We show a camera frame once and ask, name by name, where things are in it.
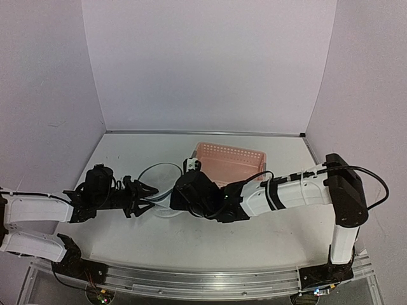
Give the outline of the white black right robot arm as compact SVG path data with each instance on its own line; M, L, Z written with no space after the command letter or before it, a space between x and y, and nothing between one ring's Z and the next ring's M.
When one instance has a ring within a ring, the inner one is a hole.
M195 158L184 160L184 172L170 195L170 209L195 217L232 223L268 212L311 205L331 205L335 213L328 260L299 270L302 290L328 287L352 279L354 245L368 219L360 176L338 154L307 171L283 177L260 172L218 187Z

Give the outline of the pink perforated plastic basket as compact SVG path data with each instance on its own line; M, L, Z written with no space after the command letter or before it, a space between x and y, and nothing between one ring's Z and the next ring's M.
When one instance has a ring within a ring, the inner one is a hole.
M266 170L266 153L241 147L199 142L193 158L201 162L201 171L223 187Z

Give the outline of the aluminium rail at table back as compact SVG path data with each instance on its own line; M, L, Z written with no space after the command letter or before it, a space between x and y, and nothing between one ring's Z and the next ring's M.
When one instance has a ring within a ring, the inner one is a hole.
M198 130L107 130L106 134L157 134L157 135L217 135L245 137L291 137L306 138L306 133L226 132Z

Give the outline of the white mesh laundry bag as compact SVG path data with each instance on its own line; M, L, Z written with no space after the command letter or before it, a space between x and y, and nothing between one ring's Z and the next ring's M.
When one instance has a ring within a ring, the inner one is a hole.
M183 169L180 166L162 162L149 166L138 176L137 180L158 190L158 193L148 197L148 201L155 204L151 209L154 216L168 219L182 213L170 208L173 187L182 173Z

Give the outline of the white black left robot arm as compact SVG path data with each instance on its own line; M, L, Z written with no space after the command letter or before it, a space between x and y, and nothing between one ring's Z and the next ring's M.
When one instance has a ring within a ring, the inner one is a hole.
M138 217L153 207L148 198L155 187L124 177L81 183L62 196L43 193L1 191L1 251L28 255L60 263L73 278L85 272L85 263L74 253L74 242L63 234L45 234L22 227L23 222L81 223L96 217L99 210L122 210L125 217Z

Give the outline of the aluminium front rail frame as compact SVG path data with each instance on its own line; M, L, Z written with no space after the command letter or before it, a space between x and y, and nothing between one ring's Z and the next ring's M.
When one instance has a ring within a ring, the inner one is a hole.
M17 304L383 304L367 254L344 278L307 268L164 270L94 262L82 278L48 261L31 261Z

